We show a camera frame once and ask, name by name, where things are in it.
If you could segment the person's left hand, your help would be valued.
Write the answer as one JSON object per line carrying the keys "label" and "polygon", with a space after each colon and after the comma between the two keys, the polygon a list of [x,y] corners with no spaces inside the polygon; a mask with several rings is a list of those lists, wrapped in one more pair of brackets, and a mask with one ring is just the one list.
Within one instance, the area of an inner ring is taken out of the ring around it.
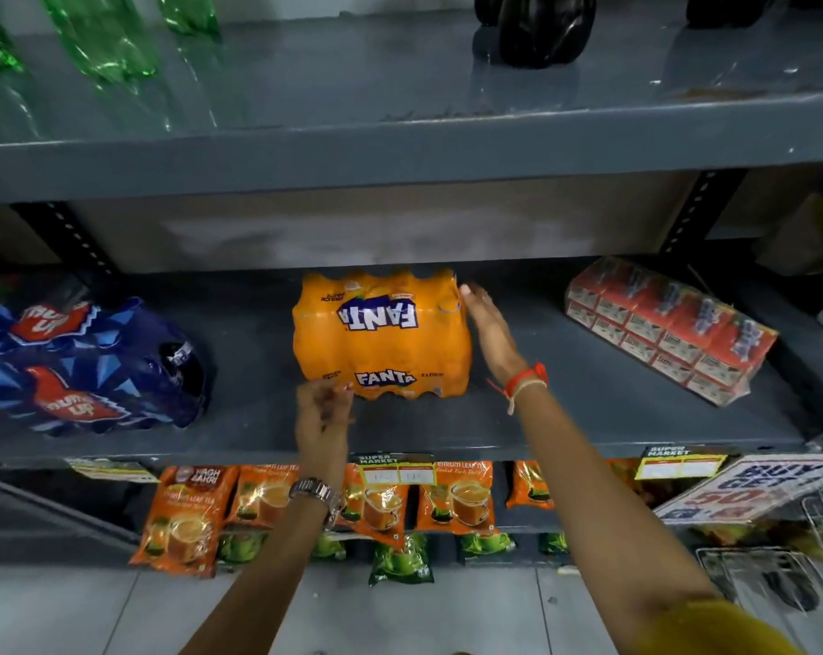
{"label": "person's left hand", "polygon": [[348,462],[350,424],[295,424],[299,476],[340,488]]}

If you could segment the person's right hand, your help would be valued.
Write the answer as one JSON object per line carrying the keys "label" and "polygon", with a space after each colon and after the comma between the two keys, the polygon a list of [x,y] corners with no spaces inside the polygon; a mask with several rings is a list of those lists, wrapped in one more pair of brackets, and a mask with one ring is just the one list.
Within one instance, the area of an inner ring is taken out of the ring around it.
{"label": "person's right hand", "polygon": [[530,365],[517,349],[515,339],[505,321],[505,333],[480,336],[480,348],[485,362],[497,385],[504,388],[518,374],[530,369]]}

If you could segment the orange soda bottle pack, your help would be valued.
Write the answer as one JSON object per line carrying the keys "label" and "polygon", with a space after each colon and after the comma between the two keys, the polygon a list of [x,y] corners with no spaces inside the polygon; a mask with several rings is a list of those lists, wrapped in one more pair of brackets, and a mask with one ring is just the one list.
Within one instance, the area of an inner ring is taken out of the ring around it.
{"label": "orange soda bottle pack", "polygon": [[462,396],[472,340],[456,274],[410,271],[331,279],[309,273],[293,308],[293,351],[308,380],[353,385],[374,400],[394,394]]}

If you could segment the person's right forearm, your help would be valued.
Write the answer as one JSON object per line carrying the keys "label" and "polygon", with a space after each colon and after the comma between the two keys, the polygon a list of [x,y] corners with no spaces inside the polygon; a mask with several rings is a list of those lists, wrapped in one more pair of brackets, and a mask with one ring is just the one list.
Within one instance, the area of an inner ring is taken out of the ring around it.
{"label": "person's right forearm", "polygon": [[512,405],[620,655],[632,655],[642,631],[663,612],[716,598],[686,547],[617,479],[542,380],[526,377]]}

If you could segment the person's left forearm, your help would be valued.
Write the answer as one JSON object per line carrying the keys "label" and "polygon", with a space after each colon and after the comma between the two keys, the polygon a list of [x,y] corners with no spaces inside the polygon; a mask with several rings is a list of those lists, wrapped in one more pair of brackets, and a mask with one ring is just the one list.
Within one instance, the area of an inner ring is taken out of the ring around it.
{"label": "person's left forearm", "polygon": [[288,504],[257,558],[178,655],[269,655],[323,533],[322,515],[312,504],[295,509]]}

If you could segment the silver wristwatch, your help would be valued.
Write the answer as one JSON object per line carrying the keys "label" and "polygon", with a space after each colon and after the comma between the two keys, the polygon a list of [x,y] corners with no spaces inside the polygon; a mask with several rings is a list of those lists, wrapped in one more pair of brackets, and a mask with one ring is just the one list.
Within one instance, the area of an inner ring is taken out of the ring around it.
{"label": "silver wristwatch", "polygon": [[289,506],[295,509],[297,506],[306,506],[307,504],[322,509],[321,531],[326,532],[333,529],[340,517],[344,506],[344,495],[340,488],[336,489],[321,479],[314,477],[301,478],[290,488]]}

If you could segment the yellow shelf price label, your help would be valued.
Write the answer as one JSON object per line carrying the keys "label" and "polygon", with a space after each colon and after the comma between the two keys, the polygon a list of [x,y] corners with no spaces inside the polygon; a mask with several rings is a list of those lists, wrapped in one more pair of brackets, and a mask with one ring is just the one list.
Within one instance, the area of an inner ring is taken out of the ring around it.
{"label": "yellow shelf price label", "polygon": [[729,457],[729,452],[701,445],[652,445],[643,453],[634,479],[654,481],[711,478],[717,475]]}
{"label": "yellow shelf price label", "polygon": [[373,453],[353,456],[367,488],[438,484],[436,461],[430,453]]}

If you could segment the grey metal shelving rack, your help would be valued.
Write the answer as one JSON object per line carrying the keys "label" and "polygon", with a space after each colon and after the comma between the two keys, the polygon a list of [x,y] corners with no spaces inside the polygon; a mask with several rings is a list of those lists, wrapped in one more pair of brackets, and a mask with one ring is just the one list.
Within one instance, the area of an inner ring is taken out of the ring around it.
{"label": "grey metal shelving rack", "polygon": [[[823,452],[823,277],[753,260],[823,175],[823,9],[686,26],[685,0],[605,0],[569,65],[503,64],[467,11],[153,34],[157,76],[98,86],[55,35],[0,74],[0,297],[17,314],[138,296],[211,371],[188,428],[58,438],[0,411],[0,564],[122,566],[154,490],[65,459],[293,456],[291,309],[307,272],[450,267],[609,456],[655,444]],[[573,326],[559,302],[619,255],[782,330],[752,393],[714,407]]]}

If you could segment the row of orange tea packets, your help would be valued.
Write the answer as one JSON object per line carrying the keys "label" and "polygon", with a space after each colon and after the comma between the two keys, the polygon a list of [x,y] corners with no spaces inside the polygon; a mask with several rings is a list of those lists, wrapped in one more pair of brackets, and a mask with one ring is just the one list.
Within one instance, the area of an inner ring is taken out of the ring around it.
{"label": "row of orange tea packets", "polygon": [[[344,506],[334,526],[398,549],[406,534],[502,533],[496,526],[492,461],[436,462],[438,484],[367,488],[346,465]],[[170,466],[161,475],[141,543],[131,562],[172,572],[213,575],[219,537],[271,531],[300,479],[296,464]]]}

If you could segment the red juice carton pack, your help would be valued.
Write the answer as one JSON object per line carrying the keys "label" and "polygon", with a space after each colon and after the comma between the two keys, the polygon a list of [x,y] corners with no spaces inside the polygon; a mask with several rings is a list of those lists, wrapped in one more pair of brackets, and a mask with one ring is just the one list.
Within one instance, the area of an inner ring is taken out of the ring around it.
{"label": "red juice carton pack", "polygon": [[570,281],[565,312],[718,407],[750,393],[779,337],[717,297],[619,257],[600,257]]}

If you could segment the blue cola bottle pack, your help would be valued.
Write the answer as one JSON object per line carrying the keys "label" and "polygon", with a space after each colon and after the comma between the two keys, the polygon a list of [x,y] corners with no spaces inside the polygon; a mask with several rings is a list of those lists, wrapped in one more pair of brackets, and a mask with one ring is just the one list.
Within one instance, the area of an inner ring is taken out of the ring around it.
{"label": "blue cola bottle pack", "polygon": [[138,297],[113,309],[0,305],[0,411],[48,437],[184,429],[205,411],[210,384],[194,341]]}

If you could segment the black soda bottle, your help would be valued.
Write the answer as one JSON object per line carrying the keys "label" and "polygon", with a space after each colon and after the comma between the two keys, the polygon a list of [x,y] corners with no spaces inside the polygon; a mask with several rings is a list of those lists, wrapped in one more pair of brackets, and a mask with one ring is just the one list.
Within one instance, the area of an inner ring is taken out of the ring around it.
{"label": "black soda bottle", "polygon": [[687,26],[696,30],[748,28],[760,20],[775,0],[688,0]]}
{"label": "black soda bottle", "polygon": [[497,58],[515,68],[569,65],[583,53],[597,0],[473,0]]}

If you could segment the white and red offer sign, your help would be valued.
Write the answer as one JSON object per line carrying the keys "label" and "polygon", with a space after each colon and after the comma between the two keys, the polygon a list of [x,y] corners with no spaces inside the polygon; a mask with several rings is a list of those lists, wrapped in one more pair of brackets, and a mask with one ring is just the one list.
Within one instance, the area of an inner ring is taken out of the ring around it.
{"label": "white and red offer sign", "polygon": [[823,488],[823,453],[746,455],[658,506],[666,525],[747,524]]}

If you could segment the brown cardboard box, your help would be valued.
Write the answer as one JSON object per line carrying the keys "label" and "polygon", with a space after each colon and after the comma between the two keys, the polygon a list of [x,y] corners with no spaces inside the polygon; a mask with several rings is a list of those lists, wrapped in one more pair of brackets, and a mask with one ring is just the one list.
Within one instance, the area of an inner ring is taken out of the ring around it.
{"label": "brown cardboard box", "polygon": [[823,176],[793,213],[755,246],[755,262],[781,276],[823,273]]}

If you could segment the yellow sleeve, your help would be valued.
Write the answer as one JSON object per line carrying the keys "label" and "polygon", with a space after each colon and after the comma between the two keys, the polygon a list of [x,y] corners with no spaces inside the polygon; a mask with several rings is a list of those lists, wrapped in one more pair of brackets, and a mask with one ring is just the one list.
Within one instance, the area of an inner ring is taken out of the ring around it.
{"label": "yellow sleeve", "polygon": [[632,655],[805,655],[779,630],[723,599],[685,603],[645,628]]}

